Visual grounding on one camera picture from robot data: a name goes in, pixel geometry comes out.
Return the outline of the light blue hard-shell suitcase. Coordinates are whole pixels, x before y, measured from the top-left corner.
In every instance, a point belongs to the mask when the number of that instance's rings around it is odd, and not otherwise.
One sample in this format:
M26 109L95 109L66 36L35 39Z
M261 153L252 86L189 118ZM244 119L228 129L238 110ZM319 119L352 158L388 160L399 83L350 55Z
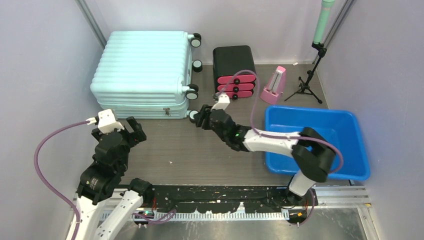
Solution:
M119 119L183 119L199 96L192 74L199 33L182 30L117 30L105 45L90 90L102 109Z

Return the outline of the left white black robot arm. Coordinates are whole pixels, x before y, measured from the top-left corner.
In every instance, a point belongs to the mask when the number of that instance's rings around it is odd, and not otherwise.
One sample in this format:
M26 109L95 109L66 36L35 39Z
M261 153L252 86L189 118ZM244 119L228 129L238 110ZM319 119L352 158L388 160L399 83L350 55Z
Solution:
M129 132L112 114L94 118L97 128L91 134L98 141L93 163L81 174L77 188L76 213L68 240L113 240L139 207L148 207L154 199L151 183L134 178L120 202L103 223L99 223L115 188L128 169L129 153L146 141L142 125L130 116Z

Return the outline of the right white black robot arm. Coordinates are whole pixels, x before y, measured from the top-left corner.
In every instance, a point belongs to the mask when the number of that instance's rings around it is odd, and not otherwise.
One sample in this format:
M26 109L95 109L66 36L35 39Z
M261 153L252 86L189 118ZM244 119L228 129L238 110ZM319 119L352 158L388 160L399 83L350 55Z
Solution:
M284 198L299 205L316 183L324 183L339 153L313 128L298 132L263 131L237 124L223 109L203 105L189 114L190 121L203 130L212 130L222 142L237 152L267 152L294 159L299 170L285 189Z

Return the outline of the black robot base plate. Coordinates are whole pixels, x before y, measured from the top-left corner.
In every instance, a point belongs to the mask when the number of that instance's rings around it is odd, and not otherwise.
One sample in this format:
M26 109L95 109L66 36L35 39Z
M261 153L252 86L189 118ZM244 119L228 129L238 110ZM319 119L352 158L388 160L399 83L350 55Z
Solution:
M154 185L142 207L160 213L224 214L244 209L246 213L276 213L318 205L316 192L303 197L289 195L285 186L260 185Z

